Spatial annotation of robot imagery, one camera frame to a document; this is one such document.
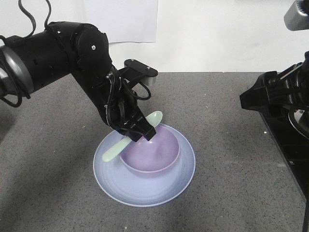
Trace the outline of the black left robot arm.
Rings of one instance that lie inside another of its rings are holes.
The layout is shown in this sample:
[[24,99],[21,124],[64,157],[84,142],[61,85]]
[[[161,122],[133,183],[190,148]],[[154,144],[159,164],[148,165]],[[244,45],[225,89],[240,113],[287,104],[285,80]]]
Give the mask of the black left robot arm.
[[133,90],[157,70],[127,59],[118,70],[107,35],[86,23],[52,22],[28,38],[12,36],[0,48],[0,98],[19,107],[23,98],[71,74],[97,108],[103,122],[133,141],[150,140],[155,129],[138,107]]

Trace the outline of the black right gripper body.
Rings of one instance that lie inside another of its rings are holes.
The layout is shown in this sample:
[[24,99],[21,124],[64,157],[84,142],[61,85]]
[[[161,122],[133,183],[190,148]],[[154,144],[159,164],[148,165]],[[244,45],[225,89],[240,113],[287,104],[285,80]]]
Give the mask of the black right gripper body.
[[282,116],[284,111],[309,110],[309,53],[305,60],[278,73],[266,72],[242,93],[243,109],[258,111],[265,116]]

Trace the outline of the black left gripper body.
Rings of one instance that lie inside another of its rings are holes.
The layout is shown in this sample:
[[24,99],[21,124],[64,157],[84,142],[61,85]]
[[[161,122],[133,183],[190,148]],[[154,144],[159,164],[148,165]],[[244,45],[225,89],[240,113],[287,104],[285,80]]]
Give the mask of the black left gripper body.
[[108,126],[116,130],[120,125],[133,125],[144,116],[127,82],[112,66],[106,74],[95,76],[90,70],[74,71],[75,80],[96,106]]

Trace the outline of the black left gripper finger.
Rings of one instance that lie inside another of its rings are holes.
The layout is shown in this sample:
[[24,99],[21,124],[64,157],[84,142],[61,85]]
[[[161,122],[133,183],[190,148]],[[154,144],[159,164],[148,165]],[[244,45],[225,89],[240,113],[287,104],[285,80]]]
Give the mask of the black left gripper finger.
[[131,126],[131,139],[133,141],[138,141],[141,137],[149,141],[155,136],[155,134],[155,128],[144,116],[138,118],[138,120]]
[[116,127],[116,130],[124,136],[127,136],[132,141],[137,142],[142,137],[142,127],[137,124],[133,125],[120,125]]

